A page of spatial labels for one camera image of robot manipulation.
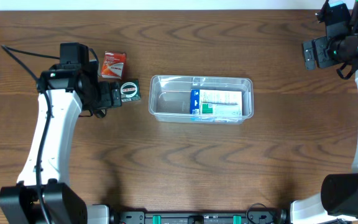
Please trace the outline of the black bottle white cap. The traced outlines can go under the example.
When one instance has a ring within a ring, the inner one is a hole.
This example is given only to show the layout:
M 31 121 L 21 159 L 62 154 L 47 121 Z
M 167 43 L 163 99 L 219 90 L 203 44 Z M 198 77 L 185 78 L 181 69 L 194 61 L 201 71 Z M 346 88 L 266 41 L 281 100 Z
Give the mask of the black bottle white cap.
M 93 111 L 93 114 L 99 119 L 104 118 L 106 116 L 106 113 L 107 113 L 106 109 Z

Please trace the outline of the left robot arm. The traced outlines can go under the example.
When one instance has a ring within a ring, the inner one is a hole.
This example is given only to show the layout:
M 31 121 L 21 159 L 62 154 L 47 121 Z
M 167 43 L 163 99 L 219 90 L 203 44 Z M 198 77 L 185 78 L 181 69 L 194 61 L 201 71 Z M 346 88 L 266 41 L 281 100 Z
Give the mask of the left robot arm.
M 58 63 L 36 77 L 38 118 L 29 156 L 16 184 L 0 189 L 9 223 L 112 223 L 107 205 L 87 205 L 70 188 L 70 152 L 81 113 L 104 118 L 122 105 L 119 85 L 98 80 L 93 49 L 62 43 Z

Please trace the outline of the blue fever patch box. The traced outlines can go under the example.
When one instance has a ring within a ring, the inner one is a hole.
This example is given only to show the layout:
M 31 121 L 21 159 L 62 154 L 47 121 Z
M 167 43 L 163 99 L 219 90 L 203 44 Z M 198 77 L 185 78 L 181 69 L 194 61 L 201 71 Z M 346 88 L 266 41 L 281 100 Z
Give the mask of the blue fever patch box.
M 241 116 L 211 116 L 201 114 L 200 108 L 203 103 L 216 103 L 227 105 L 240 105 L 242 107 L 241 91 L 223 90 L 192 90 L 190 97 L 190 114 L 195 115 L 195 120 L 215 123 L 235 123 Z

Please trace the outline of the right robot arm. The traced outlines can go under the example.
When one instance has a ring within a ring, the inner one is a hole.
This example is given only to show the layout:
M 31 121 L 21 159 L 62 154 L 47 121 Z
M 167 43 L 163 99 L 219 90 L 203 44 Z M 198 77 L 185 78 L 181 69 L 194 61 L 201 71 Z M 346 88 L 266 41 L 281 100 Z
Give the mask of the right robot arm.
M 325 1 L 316 13 L 326 34 L 303 43 L 308 70 L 337 65 L 343 80 L 354 78 L 358 91 L 358 0 L 351 10 L 342 1 Z M 290 205 L 290 223 L 352 223 L 358 221 L 358 137 L 350 174 L 330 174 L 320 193 Z

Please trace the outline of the red white medicine box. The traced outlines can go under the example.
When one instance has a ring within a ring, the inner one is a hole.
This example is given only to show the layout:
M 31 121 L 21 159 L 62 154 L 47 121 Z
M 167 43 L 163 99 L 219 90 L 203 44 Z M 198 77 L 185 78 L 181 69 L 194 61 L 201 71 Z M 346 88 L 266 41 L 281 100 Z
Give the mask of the red white medicine box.
M 105 51 L 104 62 L 101 68 L 103 78 L 122 80 L 126 65 L 126 54 Z

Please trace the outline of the white green medicine box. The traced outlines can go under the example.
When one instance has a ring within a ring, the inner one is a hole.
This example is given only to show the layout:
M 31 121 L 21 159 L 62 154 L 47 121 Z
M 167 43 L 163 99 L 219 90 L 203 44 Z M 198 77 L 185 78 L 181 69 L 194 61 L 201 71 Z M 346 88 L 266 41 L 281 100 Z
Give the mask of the white green medicine box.
M 200 112 L 211 116 L 241 116 L 242 107 L 240 105 L 203 103 Z

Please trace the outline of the green Zam-Buk box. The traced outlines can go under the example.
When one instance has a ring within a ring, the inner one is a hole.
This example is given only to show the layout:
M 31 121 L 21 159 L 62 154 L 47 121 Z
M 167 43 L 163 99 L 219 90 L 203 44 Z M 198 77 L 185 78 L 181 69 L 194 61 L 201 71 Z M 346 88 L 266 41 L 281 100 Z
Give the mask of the green Zam-Buk box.
M 138 80 L 129 80 L 122 82 L 120 85 L 121 101 L 138 101 L 141 99 L 140 87 Z

